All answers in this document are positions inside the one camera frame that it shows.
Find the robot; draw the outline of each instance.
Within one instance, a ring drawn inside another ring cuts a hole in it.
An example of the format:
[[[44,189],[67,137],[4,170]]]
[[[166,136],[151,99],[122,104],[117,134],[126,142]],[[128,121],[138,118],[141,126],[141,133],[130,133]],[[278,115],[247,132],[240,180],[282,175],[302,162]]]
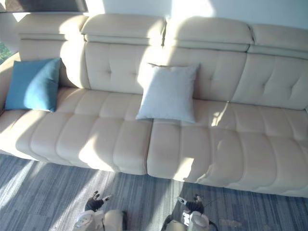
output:
[[[185,205],[189,211],[183,211],[181,222],[173,220],[169,215],[161,231],[210,231],[210,225],[213,225],[218,231],[216,224],[203,214],[204,206],[199,195],[195,195],[194,201],[186,201],[182,197],[178,197],[178,201]]]
[[[81,213],[74,225],[73,231],[123,231],[127,229],[127,215],[124,211],[110,210],[106,214],[99,210],[104,203],[110,200],[111,195],[98,200],[98,191],[95,191],[85,206],[85,212]],[[217,226],[203,214],[204,206],[199,195],[194,201],[186,201],[178,197],[178,201],[185,205],[189,211],[182,214],[182,223],[172,219],[169,215],[161,231],[210,231],[210,225],[216,230]]]
[[[95,191],[88,199],[85,212],[77,217],[73,231],[123,231],[127,229],[126,212],[110,210],[105,214],[101,210],[98,211],[112,195],[98,200],[99,196],[98,191]]]

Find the wall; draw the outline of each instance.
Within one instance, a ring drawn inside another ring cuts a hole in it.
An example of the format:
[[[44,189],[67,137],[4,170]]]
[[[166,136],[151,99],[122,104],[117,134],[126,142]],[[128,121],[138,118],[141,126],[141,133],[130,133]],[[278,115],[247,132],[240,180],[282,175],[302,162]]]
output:
[[[308,29],[308,0],[86,0],[86,3],[90,14],[201,15]],[[13,52],[19,44],[13,31],[17,21],[11,13],[0,13],[0,40]]]

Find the gray striped carpet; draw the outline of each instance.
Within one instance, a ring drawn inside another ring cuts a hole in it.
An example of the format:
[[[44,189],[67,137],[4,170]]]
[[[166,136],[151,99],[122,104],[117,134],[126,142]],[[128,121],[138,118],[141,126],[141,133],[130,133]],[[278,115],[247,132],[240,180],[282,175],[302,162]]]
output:
[[[180,219],[178,195],[204,199],[219,231],[308,231],[308,199],[242,192],[150,176],[46,164],[0,154],[0,230],[69,231],[88,197],[113,194],[102,209],[126,210],[128,229],[160,231]]]

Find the beige sofa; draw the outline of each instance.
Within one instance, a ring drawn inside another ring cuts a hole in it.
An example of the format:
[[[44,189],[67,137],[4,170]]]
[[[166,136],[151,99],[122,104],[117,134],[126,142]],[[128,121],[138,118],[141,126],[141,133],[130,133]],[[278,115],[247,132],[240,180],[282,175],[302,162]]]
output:
[[[308,197],[308,31],[116,14],[31,14],[17,31],[19,53],[0,66],[1,108],[13,60],[63,63],[56,112],[2,113],[2,153]],[[135,119],[145,63],[200,64],[195,124]]]

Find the light blue pillow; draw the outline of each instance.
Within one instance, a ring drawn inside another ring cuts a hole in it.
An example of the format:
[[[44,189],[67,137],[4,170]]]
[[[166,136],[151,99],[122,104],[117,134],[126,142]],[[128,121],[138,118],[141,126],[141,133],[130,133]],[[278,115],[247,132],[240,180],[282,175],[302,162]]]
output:
[[[148,83],[136,119],[175,119],[195,123],[193,115],[193,86],[199,65],[156,66],[148,64]]]
[[[54,112],[59,69],[60,58],[15,61],[5,110],[38,109]]]

